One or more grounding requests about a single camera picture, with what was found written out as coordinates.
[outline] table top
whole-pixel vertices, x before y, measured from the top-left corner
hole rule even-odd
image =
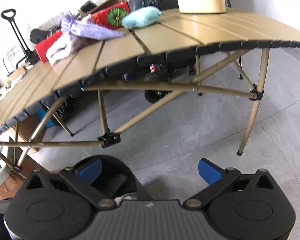
[[[300,31],[271,18],[227,8],[225,14],[164,11],[160,21],[123,38],[97,41],[51,66],[38,62],[0,102],[0,134],[69,96],[136,67],[164,64],[217,51],[300,48]]]

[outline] gray tile floor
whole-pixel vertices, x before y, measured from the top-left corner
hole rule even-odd
[[[261,50],[254,50],[242,57],[243,68],[254,82],[260,56]],[[222,53],[202,57],[202,68],[223,57]],[[248,89],[238,77],[229,65],[203,84]],[[111,129],[149,106],[141,91],[109,91],[105,100]],[[251,107],[245,98],[188,93],[125,132],[120,144],[107,149],[43,148],[32,157],[49,171],[58,171],[91,155],[114,155],[130,166],[154,198],[181,201],[207,187],[197,171],[201,158],[245,173],[266,168],[297,213],[289,239],[300,240],[300,50],[270,52],[265,95],[244,154],[238,157]],[[77,100],[76,113],[67,125],[77,133],[75,137],[55,126],[44,139],[93,140],[101,134],[96,93],[87,92]]]

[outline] metal screw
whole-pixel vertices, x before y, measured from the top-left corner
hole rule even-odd
[[[21,168],[20,168],[19,166],[17,166],[17,165],[15,165],[15,166],[13,167],[13,170],[14,170],[16,173],[20,173],[20,172],[21,172]]]
[[[100,207],[112,207],[114,205],[114,201],[110,198],[104,198],[98,202],[98,205]]]
[[[201,201],[199,199],[195,199],[195,198],[188,199],[186,201],[186,206],[187,207],[200,207],[201,204],[202,204]]]

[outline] black plastic joint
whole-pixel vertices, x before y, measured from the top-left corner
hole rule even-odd
[[[102,148],[107,148],[109,146],[112,146],[114,144],[121,142],[120,134],[113,133],[110,130],[108,130],[107,133],[105,133],[103,136],[100,136],[98,138],[99,141],[103,141],[103,145],[101,145]]]
[[[257,98],[249,98],[251,101],[259,101],[263,98],[263,93],[264,93],[264,90],[262,92],[259,92],[257,90],[257,85],[256,84],[253,84],[254,86],[254,89],[250,91],[250,93],[253,93],[253,94],[256,94],[257,95]]]
[[[15,173],[17,173],[17,174],[19,174],[20,172],[21,172],[21,168],[18,166],[18,165],[14,165],[13,166],[13,171],[15,172]]]

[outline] table frame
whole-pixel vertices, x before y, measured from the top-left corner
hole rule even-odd
[[[236,59],[243,56],[244,54],[248,53],[250,50],[240,49],[233,54],[229,52],[224,52],[227,57],[220,62],[216,63],[215,65],[200,71],[200,58],[196,56],[196,76],[193,78],[188,84],[183,83],[168,83],[168,82],[144,82],[144,81],[104,81],[100,84],[88,87],[86,89],[82,89],[83,91],[98,91],[98,101],[99,101],[99,109],[100,109],[100,121],[102,126],[103,134],[114,134],[117,135],[115,138],[118,139],[120,135],[140,122],[141,120],[145,119],[147,116],[158,110],[159,108],[163,107],[168,102],[174,100],[175,98],[179,97],[184,92],[198,92],[198,93],[213,93],[213,94],[221,94],[221,95],[232,95],[232,96],[239,96],[239,97],[246,97],[250,100],[253,100],[252,111],[250,114],[250,118],[247,124],[247,128],[245,130],[245,134],[243,136],[241,145],[237,152],[238,155],[242,155],[243,150],[247,144],[249,135],[252,130],[253,123],[256,119],[257,112],[260,106],[260,101],[263,96],[263,89],[266,80],[266,73],[269,61],[269,52],[270,49],[262,49],[261,55],[261,64],[260,64],[260,72],[259,72],[259,79],[258,85],[253,84],[250,79],[247,77],[245,72],[236,62]],[[230,63],[233,63],[235,68],[238,70],[240,75],[243,79],[247,82],[250,87],[250,91],[242,91],[242,90],[233,90],[233,89],[225,89],[225,88],[218,88],[218,87],[211,87],[211,86],[202,86],[201,82],[206,78],[213,75],[215,72],[223,69]],[[133,117],[131,120],[126,122],[121,127],[117,128],[113,133],[108,128],[107,117],[106,117],[106,107],[104,102],[103,91],[104,90],[158,90],[158,91],[171,91],[168,95],[142,111],[140,114]],[[13,164],[6,158],[3,158],[0,155],[0,158],[15,172],[19,173],[21,176],[26,177],[20,170],[20,166],[22,165],[23,160],[28,154],[29,147],[92,147],[92,146],[102,146],[107,147],[107,141],[104,137],[99,138],[97,141],[62,141],[62,142],[36,142],[35,138],[43,129],[47,121],[52,117],[55,116],[55,111],[60,107],[60,105],[64,102],[66,98],[61,97],[59,98],[50,108],[49,111],[46,113],[44,118],[40,121],[37,128],[31,135],[31,138],[28,142],[0,142],[0,146],[8,146],[8,147],[24,147],[28,146],[26,150],[23,151],[20,159],[18,160],[17,164]],[[59,119],[56,118],[57,121],[61,124],[61,126],[70,134],[73,133],[66,127],[66,125]]]

